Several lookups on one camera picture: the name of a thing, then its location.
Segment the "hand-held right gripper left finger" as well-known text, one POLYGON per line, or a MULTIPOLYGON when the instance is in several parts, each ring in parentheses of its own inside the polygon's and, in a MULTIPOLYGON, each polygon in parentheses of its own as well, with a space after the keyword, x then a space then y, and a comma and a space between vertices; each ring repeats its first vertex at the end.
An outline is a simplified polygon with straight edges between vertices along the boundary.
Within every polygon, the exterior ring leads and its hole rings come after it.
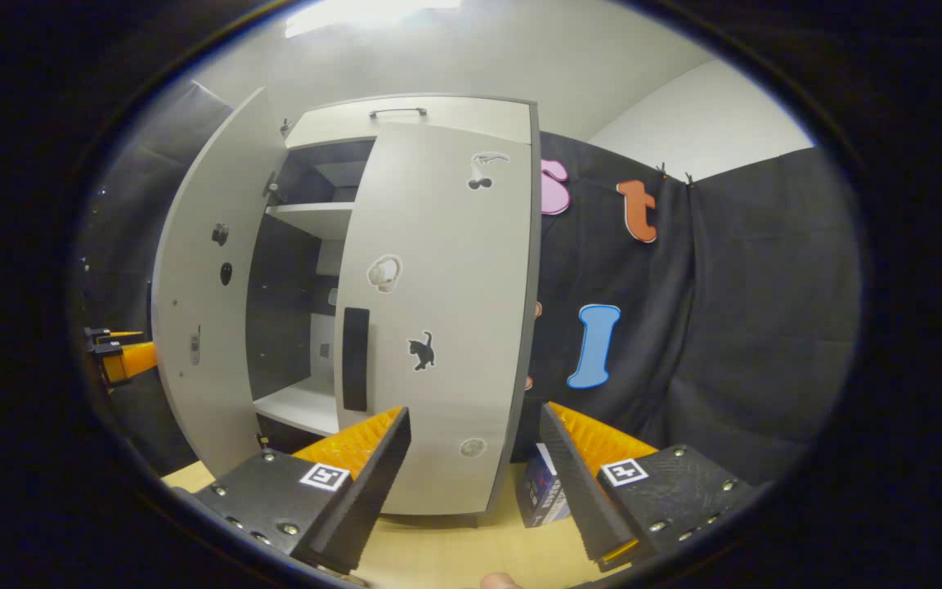
POLYGON ((273 559, 344 575, 359 566, 411 441, 407 407, 393 407, 298 452, 263 447, 191 504, 273 559))

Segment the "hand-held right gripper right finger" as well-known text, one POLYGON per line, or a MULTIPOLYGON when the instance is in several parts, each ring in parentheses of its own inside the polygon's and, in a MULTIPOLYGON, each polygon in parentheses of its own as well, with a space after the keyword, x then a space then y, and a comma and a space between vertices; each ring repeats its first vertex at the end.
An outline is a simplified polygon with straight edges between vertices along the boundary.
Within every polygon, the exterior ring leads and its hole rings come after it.
POLYGON ((760 493, 690 445, 658 450, 554 402, 540 411, 540 440, 602 573, 685 553, 760 493))

